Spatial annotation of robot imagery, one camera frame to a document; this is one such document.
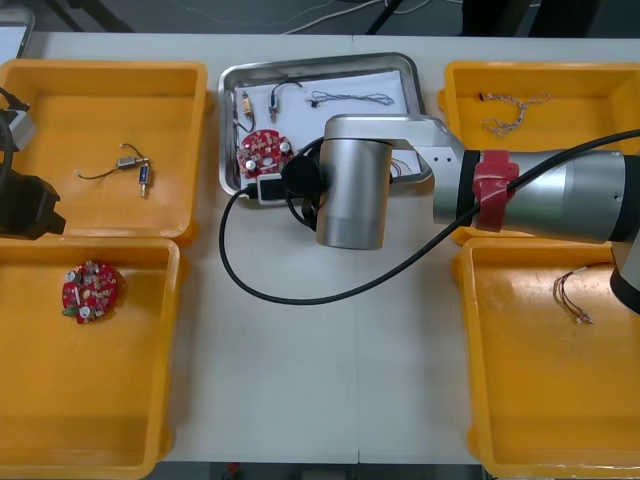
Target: robotic arm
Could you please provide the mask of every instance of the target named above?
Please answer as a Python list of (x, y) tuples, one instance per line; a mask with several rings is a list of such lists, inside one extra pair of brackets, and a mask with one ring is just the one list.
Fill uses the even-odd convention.
[(62, 234), (65, 220), (55, 211), (60, 197), (39, 177), (12, 170), (13, 154), (23, 150), (34, 133), (29, 106), (0, 88), (9, 106), (0, 108), (0, 237), (35, 240), (45, 233)]
[[(465, 150), (440, 120), (341, 115), (327, 123), (321, 150), (328, 189), (318, 212), (318, 243), (382, 246), (392, 149), (415, 150), (431, 168), (436, 222), (450, 223), (474, 207), (474, 172), (485, 153)], [(523, 174), (555, 153), (509, 153), (509, 162)], [(640, 158), (592, 150), (575, 159), (518, 189), (506, 204), (502, 226), (545, 237), (614, 242), (611, 288), (640, 314)]]

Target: circuit board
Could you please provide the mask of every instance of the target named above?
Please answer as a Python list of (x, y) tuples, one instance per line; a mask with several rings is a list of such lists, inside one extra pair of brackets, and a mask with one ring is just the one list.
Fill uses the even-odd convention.
[(111, 311), (118, 298), (118, 273), (104, 263), (87, 262), (65, 275), (63, 315), (78, 324), (98, 320)]
[(236, 155), (240, 174), (247, 179), (280, 173), (293, 158), (291, 142), (275, 130), (257, 130), (241, 142)]

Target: metal tray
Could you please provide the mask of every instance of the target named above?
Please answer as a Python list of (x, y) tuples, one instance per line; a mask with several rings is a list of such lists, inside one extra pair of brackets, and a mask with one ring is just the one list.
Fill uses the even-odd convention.
[[(235, 90), (243, 87), (269, 85), (283, 78), (299, 82), (345, 78), (373, 73), (399, 71), (407, 112), (424, 115), (418, 72), (415, 63), (401, 53), (374, 53), (342, 57), (310, 58), (287, 62), (249, 63), (227, 69), (218, 83), (220, 107), (220, 184), (225, 192), (236, 193), (240, 188), (237, 167), (234, 110)], [(431, 170), (420, 161), (421, 172), (405, 175), (398, 183), (420, 182), (431, 176)]]

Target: white table surface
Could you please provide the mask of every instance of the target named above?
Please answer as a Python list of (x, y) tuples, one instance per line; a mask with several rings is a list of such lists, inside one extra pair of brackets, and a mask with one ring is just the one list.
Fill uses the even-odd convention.
[[(639, 40), (435, 37), (34, 34), (29, 56), (190, 60), (220, 74), (247, 62), (401, 52), (417, 64), (427, 110), (453, 60), (640, 61)], [(216, 127), (207, 127), (197, 243), (173, 359), (170, 460), (473, 463), (464, 331), (447, 241), (407, 272), (321, 307), (264, 303), (236, 287), (217, 249), (228, 196), (218, 182)], [(433, 224), (430, 183), (395, 191), (385, 246), (321, 247), (286, 209), (239, 204), (228, 227), (241, 278), (268, 293), (311, 297), (364, 283), (413, 254)], [(261, 261), (262, 249), (272, 258)]]

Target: wire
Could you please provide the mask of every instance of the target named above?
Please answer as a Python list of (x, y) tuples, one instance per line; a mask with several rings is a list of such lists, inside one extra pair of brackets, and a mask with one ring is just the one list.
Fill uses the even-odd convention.
[(591, 318), (591, 315), (587, 313), (586, 310), (579, 307), (575, 302), (573, 302), (569, 298), (565, 290), (565, 283), (567, 283), (567, 280), (569, 279), (569, 277), (571, 277), (576, 273), (580, 273), (584, 270), (587, 270), (588, 268), (600, 267), (604, 265), (611, 265), (611, 263), (600, 262), (600, 263), (594, 263), (591, 265), (585, 265), (584, 267), (580, 267), (575, 270), (572, 270), (569, 273), (565, 273), (564, 275), (558, 277), (553, 282), (553, 299), (556, 301), (558, 305), (560, 305), (564, 310), (566, 310), (567, 313), (571, 315), (572, 319), (575, 320), (575, 322), (578, 324), (580, 323), (593, 324), (593, 319)]
[(245, 127), (244, 125), (242, 125), (240, 123), (240, 120), (235, 120), (233, 123), (236, 124), (236, 127), (240, 127), (241, 129), (243, 129), (245, 132), (247, 133), (251, 133), (253, 132), (253, 130), (256, 128), (256, 117), (254, 117), (253, 115), (251, 115), (251, 128), (249, 130), (247, 130), (247, 127)]
[(282, 87), (284, 85), (288, 85), (290, 83), (298, 85), (300, 88), (304, 88), (300, 82), (296, 82), (295, 80), (284, 80), (284, 81), (280, 82), (278, 85), (276, 85), (275, 87), (273, 87), (273, 90), (271, 90), (271, 96), (276, 94), (276, 90), (278, 88), (280, 88), (280, 87)]
[[(426, 7), (427, 5), (429, 5), (431, 3), (431, 0), (425, 0), (422, 3), (419, 3), (418, 5), (416, 5), (415, 7), (411, 7), (411, 8), (407, 8), (406, 10), (396, 10), (395, 12), (393, 12), (394, 15), (406, 15), (408, 13), (413, 13), (417, 10), (420, 10), (422, 7)], [(389, 6), (389, 0), (384, 0), (384, 4), (386, 7)]]
[(313, 27), (319, 23), (325, 22), (332, 18), (341, 17), (343, 15), (347, 15), (348, 13), (357, 12), (358, 10), (362, 10), (363, 8), (370, 7), (371, 5), (375, 5), (376, 3), (383, 2), (384, 0), (369, 0), (366, 3), (362, 3), (360, 5), (356, 5), (355, 7), (347, 8), (346, 10), (342, 10), (336, 13), (330, 13), (329, 15), (325, 15), (324, 17), (320, 17), (312, 22), (307, 23), (301, 27), (294, 28), (293, 30), (289, 30), (288, 32), (284, 32), (281, 35), (291, 35), (292, 33), (302, 32), (303, 30), (307, 30), (308, 28)]
[(2, 151), (4, 152), (4, 157), (2, 158), (2, 167), (0, 168), (0, 192), (2, 192), (4, 191), (4, 188), (7, 184), (7, 178), (9, 177), (11, 166), (13, 165), (13, 149), (15, 148), (15, 146), (13, 144), (11, 127), (9, 127), (9, 123), (7, 122), (7, 119), (2, 115), (1, 111), (0, 135), (2, 136)]
[(75, 173), (79, 178), (81, 178), (81, 179), (83, 179), (83, 180), (97, 180), (97, 179), (99, 179), (99, 178), (108, 177), (109, 175), (111, 175), (112, 173), (117, 172), (118, 170), (121, 170), (121, 169), (120, 169), (120, 168), (117, 168), (117, 167), (116, 167), (116, 168), (112, 168), (112, 169), (111, 169), (111, 170), (109, 170), (108, 172), (101, 173), (100, 175), (94, 175), (93, 177), (88, 177), (88, 176), (82, 175), (82, 174), (80, 173), (80, 171), (79, 171), (79, 170), (75, 170), (75, 171), (74, 171), (74, 173)]
[(289, 211), (293, 214), (293, 216), (305, 227), (309, 227), (307, 221), (298, 213), (296, 207), (293, 206), (293, 199), (291, 198), (291, 194), (287, 192), (287, 198), (285, 199), (287, 202), (287, 207), (289, 207)]
[[(462, 5), (464, 0), (444, 0), (447, 3), (455, 3), (456, 5)], [(540, 6), (539, 3), (532, 3), (529, 5), (529, 8), (538, 8)]]
[(360, 100), (363, 102), (373, 102), (380, 105), (389, 106), (395, 103), (395, 100), (384, 93), (372, 93), (370, 95), (346, 95), (341, 93), (327, 93), (314, 90), (311, 92), (311, 98), (307, 101), (311, 104), (311, 108), (318, 108), (318, 105), (325, 102), (335, 100)]
[(491, 100), (506, 102), (518, 109), (518, 118), (512, 123), (503, 122), (502, 120), (498, 120), (495, 117), (485, 118), (482, 122), (482, 127), (489, 130), (496, 137), (505, 137), (514, 130), (520, 128), (522, 122), (524, 121), (524, 116), (527, 113), (527, 109), (530, 106), (547, 103), (549, 100), (551, 100), (551, 94), (542, 93), (539, 95), (534, 95), (530, 97), (526, 102), (521, 102), (517, 98), (510, 95), (496, 95), (493, 93), (487, 93), (484, 95), (482, 93), (480, 94), (480, 101), (484, 102)]
[(200, 8), (194, 8), (191, 6), (187, 6), (182, 4), (179, 1), (176, 0), (163, 0), (165, 3), (169, 3), (171, 4), (171, 6), (178, 6), (188, 12), (194, 12), (197, 15), (201, 16), (201, 17), (205, 17), (208, 20), (211, 20), (212, 22), (215, 23), (222, 23), (224, 25), (238, 25), (240, 27), (282, 27), (282, 26), (286, 26), (289, 25), (291, 22), (293, 22), (296, 18), (302, 17), (303, 15), (306, 15), (307, 13), (313, 12), (314, 10), (320, 10), (322, 8), (328, 7), (329, 5), (336, 3), (336, 0), (329, 0), (325, 3), (322, 3), (320, 5), (314, 5), (313, 7), (309, 7), (306, 8), (304, 10), (302, 10), (301, 12), (296, 13), (295, 15), (289, 17), (287, 20), (282, 20), (280, 22), (237, 22), (235, 20), (230, 20), (228, 18), (218, 18), (218, 17), (214, 17), (213, 15), (211, 15), (209, 12), (207, 12), (206, 10), (200, 9)]
[[(538, 165), (531, 168), (530, 170), (527, 170), (524, 174), (520, 175), (518, 178), (510, 182), (509, 185), (507, 186), (507, 191), (512, 192), (523, 187), (530, 181), (541, 176), (543, 173), (546, 173), (549, 170), (552, 170), (557, 166), (571, 159), (574, 159), (576, 156), (580, 155), (581, 153), (585, 153), (590, 150), (593, 150), (594, 148), (602, 147), (604, 145), (609, 145), (611, 143), (616, 143), (622, 140), (627, 140), (635, 137), (640, 137), (640, 129), (608, 135), (606, 137), (591, 140), (589, 142), (577, 145), (568, 150), (559, 152), (547, 158), (546, 160), (540, 162)], [(474, 215), (480, 212), (480, 204), (475, 204), (472, 208), (470, 208), (465, 213), (463, 213), (458, 218), (456, 218), (447, 227), (445, 227), (440, 233), (438, 233), (435, 237), (429, 240), (429, 242), (424, 247), (422, 247), (420, 250), (418, 250), (416, 253), (414, 253), (412, 256), (410, 256), (408, 259), (402, 262), (400, 265), (398, 265), (395, 268), (392, 268), (387, 273), (379, 276), (378, 278), (368, 283), (365, 283), (364, 285), (353, 288), (351, 290), (347, 290), (346, 292), (338, 293), (336, 295), (330, 295), (327, 297), (283, 298), (283, 297), (276, 297), (273, 295), (267, 295), (245, 284), (242, 280), (240, 280), (240, 278), (238, 278), (236, 273), (233, 271), (233, 269), (231, 268), (231, 264), (229, 263), (229, 259), (227, 258), (227, 251), (225, 247), (225, 232), (227, 229), (227, 220), (229, 218), (229, 213), (231, 212), (231, 207), (236, 202), (236, 200), (240, 198), (240, 196), (244, 194), (255, 193), (256, 188), (257, 187), (255, 185), (249, 185), (247, 188), (236, 192), (231, 197), (231, 199), (229, 200), (229, 203), (224, 209), (224, 213), (222, 214), (222, 218), (220, 220), (220, 233), (218, 236), (218, 246), (220, 249), (220, 257), (222, 259), (222, 265), (224, 266), (225, 270), (229, 274), (229, 277), (231, 277), (231, 279), (241, 289), (253, 295), (254, 297), (260, 298), (267, 302), (277, 303), (281, 305), (298, 305), (298, 306), (325, 305), (327, 303), (338, 302), (340, 300), (354, 297), (368, 290), (371, 290), (372, 288), (375, 288), (378, 285), (381, 285), (382, 283), (392, 279), (399, 273), (409, 268), (415, 262), (420, 260), (424, 255), (426, 255), (431, 250), (433, 250), (440, 242), (442, 242), (445, 238), (447, 238), (458, 227), (468, 225), (471, 219), (474, 217)]]
[(4, 88), (0, 87), (0, 95), (2, 95), (9, 104), (9, 108), (13, 110), (29, 110), (29, 105), (22, 103), (18, 97), (13, 93), (7, 92)]
[(147, 158), (147, 157), (145, 157), (144, 155), (142, 155), (140, 153), (140, 150), (138, 150), (135, 146), (131, 145), (130, 143), (121, 143), (120, 144), (120, 148), (127, 148), (127, 147), (129, 147), (131, 150), (136, 152), (140, 158)]

